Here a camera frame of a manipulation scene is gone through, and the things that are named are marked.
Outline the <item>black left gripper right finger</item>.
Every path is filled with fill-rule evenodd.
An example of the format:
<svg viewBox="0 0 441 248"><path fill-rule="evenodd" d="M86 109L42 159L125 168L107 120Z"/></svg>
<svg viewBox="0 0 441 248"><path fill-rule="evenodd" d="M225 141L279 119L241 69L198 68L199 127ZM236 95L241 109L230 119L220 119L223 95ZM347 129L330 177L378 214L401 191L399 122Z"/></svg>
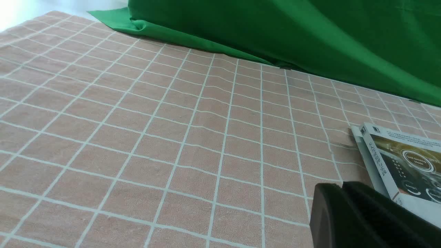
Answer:
<svg viewBox="0 0 441 248"><path fill-rule="evenodd" d="M411 213L361 182L344 182L369 226L390 248L439 248L440 228Z"/></svg>

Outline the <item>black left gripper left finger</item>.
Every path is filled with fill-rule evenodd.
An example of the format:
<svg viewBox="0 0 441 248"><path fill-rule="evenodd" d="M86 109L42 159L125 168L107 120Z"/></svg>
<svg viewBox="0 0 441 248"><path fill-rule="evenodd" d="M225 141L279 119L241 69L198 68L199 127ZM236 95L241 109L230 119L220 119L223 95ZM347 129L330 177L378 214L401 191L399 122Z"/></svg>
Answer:
<svg viewBox="0 0 441 248"><path fill-rule="evenodd" d="M310 230L315 248L378 248L379 239L336 184L315 185Z"/></svg>

